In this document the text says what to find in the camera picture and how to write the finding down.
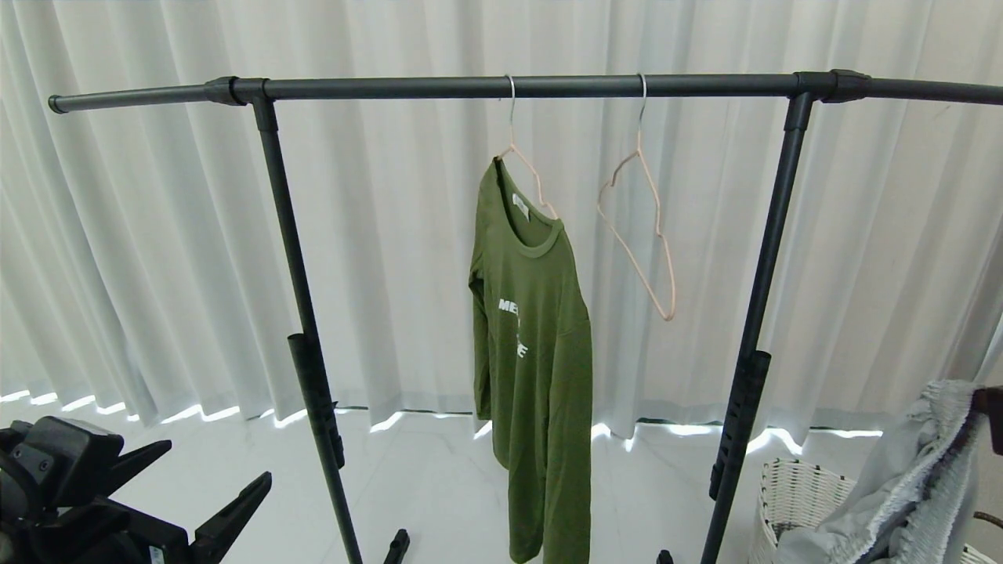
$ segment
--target clothing tag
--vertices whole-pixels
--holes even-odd
[[[518,194],[513,193],[512,203],[523,212],[523,215],[526,216],[526,221],[530,221],[530,207],[526,205],[526,202],[523,202],[523,199]]]

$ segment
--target floor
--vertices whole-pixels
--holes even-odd
[[[305,419],[277,429],[271,416],[205,422],[197,414],[145,429],[127,421],[124,411],[98,414],[91,404],[60,413],[57,403],[24,399],[0,404],[0,427],[50,413],[119,433],[127,450],[173,440],[172,453],[115,499],[190,534],[245,484],[271,471],[272,492],[226,562],[347,562]],[[506,473],[486,434],[474,438],[470,417],[400,413],[370,429],[364,411],[339,413],[347,459],[342,478],[367,562],[383,561],[398,528],[411,535],[407,564],[509,562]],[[635,440],[625,442],[594,430],[592,562],[649,564],[663,548],[680,564],[699,561],[713,507],[707,485],[718,433],[639,425]],[[853,476],[874,441],[813,432],[802,458]],[[746,559],[762,464],[791,457],[782,438],[758,444],[746,461],[722,563]]]

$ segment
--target neckline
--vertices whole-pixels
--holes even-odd
[[[558,242],[558,237],[564,230],[564,222],[561,221],[561,218],[551,219],[545,216],[531,203],[530,199],[519,190],[519,187],[516,186],[516,182],[513,181],[511,176],[509,176],[509,170],[505,166],[505,161],[495,157],[492,160],[491,166],[494,169],[495,180],[497,181],[495,194],[501,200],[503,228],[508,234],[508,237],[512,239],[513,244],[517,249],[519,249],[519,252],[527,257],[540,258],[546,255],[548,251],[554,248],[554,244]],[[516,233],[516,229],[513,227],[512,221],[509,219],[509,214],[505,210],[506,198],[504,195],[506,194],[506,188],[511,190],[513,194],[517,194],[523,199],[523,202],[526,203],[527,208],[530,210],[531,216],[540,221],[540,223],[551,228],[551,232],[547,235],[547,239],[540,245],[537,245],[536,247],[527,245]]]

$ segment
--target horizontal rod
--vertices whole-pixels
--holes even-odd
[[[857,75],[846,80],[846,71],[792,74],[647,74],[651,97],[669,96],[777,96],[804,92],[825,101],[861,97],[924,99],[1003,104],[1003,86],[871,78]],[[640,97],[636,74],[617,76],[516,76],[516,96],[521,98]],[[255,97],[283,99],[389,99],[389,98],[506,98],[512,84],[505,76],[428,78],[309,78],[270,80],[230,78],[206,84],[143,88],[93,94],[53,95],[49,107],[65,113],[82,109],[129,105],[155,105],[191,101],[250,103]]]

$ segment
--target wicker basket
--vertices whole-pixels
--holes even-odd
[[[855,481],[800,461],[763,465],[749,564],[772,564],[779,535],[794,527],[817,527],[850,495]],[[970,546],[961,564],[996,564]]]

